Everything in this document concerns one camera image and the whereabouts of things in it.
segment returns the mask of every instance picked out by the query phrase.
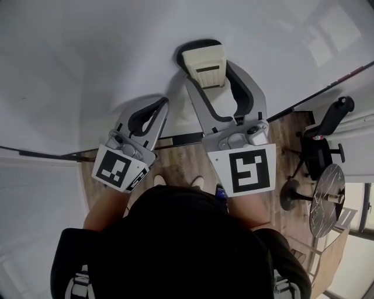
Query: round table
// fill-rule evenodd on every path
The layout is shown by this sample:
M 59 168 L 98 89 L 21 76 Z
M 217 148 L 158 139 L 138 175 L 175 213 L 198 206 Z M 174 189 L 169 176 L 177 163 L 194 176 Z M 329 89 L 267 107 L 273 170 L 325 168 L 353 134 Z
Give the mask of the round table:
M 309 226 L 316 238 L 326 236 L 337 223 L 344 204 L 345 179 L 337 164 L 326 167 L 320 176 L 312 197 L 297 192 L 300 183 L 291 179 L 280 191 L 280 204 L 286 211 L 296 206 L 297 200 L 311 201 Z

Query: table top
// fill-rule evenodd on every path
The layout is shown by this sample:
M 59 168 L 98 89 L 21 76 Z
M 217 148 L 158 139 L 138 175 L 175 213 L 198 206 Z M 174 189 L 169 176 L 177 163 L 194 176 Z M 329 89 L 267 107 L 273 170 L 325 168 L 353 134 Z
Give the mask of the table top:
M 344 201 L 341 204 L 328 201 L 328 195 L 345 192 L 345 178 L 337 164 L 329 165 L 317 182 L 310 207 L 309 226 L 316 238 L 326 236 L 339 219 Z

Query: shoe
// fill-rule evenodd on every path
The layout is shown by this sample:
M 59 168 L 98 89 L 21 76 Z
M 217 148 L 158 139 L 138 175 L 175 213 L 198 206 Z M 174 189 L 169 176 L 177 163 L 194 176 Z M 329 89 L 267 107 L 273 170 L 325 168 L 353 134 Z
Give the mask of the shoe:
M 153 182 L 154 182 L 154 186 L 159 186 L 159 185 L 166 186 L 166 182 L 161 175 L 155 176 Z
M 198 188 L 200 189 L 201 191 L 203 190 L 204 188 L 204 178 L 202 176 L 198 176 L 191 184 L 191 187 L 192 188 Z

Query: wooden floor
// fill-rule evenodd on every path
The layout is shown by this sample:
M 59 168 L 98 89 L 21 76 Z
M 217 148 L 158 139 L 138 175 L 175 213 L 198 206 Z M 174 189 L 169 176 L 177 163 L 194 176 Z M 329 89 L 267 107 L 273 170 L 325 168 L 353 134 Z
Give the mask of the wooden floor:
M 296 137 L 297 131 L 310 125 L 309 115 L 303 112 L 291 113 L 270 124 L 269 139 L 276 144 L 276 188 L 274 191 L 261 193 L 264 203 L 268 207 L 272 224 L 285 237 L 288 235 L 311 246 L 314 245 L 314 237 L 309 230 L 309 214 L 306 202 L 300 202 L 292 211 L 283 211 L 279 204 L 279 194 L 287 176 L 291 175 L 299 162 L 297 156 L 290 153 L 283 154 L 282 147 L 289 147 L 300 150 L 299 139 Z M 169 185 L 189 186 L 198 176 L 205 178 L 204 191 L 214 194 L 218 178 L 201 144 L 187 145 L 184 147 L 168 148 L 155 151 L 159 160 L 153 165 L 150 173 L 139 183 L 131 194 L 129 208 L 145 190 L 153 187 L 155 175 L 162 175 Z M 94 157 L 96 152 L 86 154 Z M 104 186 L 100 182 L 91 178 L 93 163 L 82 163 L 82 176 L 85 185 L 88 206 L 92 207 L 97 200 Z M 297 175 L 300 182 L 301 193 L 312 194 L 313 187 L 311 181 L 304 177 L 306 169 Z M 307 255 L 303 266 L 309 268 L 311 253 L 297 242 L 289 239 L 292 248 Z

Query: office chair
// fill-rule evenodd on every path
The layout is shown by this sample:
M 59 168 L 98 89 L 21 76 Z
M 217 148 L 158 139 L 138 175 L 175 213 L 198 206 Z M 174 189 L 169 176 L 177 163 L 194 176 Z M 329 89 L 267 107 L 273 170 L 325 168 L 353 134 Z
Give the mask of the office chair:
M 343 96 L 334 102 L 327 110 L 319 126 L 313 127 L 304 132 L 297 132 L 296 136 L 300 137 L 302 151 L 284 148 L 284 151 L 298 155 L 300 162 L 292 176 L 293 179 L 305 163 L 308 169 L 306 177 L 310 176 L 312 180 L 318 180 L 323 171 L 333 163 L 331 154 L 339 154 L 342 163 L 345 162 L 345 156 L 342 145 L 339 143 L 339 149 L 330 149 L 328 142 L 323 136 L 331 135 L 340 124 L 341 120 L 352 112 L 355 108 L 355 102 L 350 96 Z

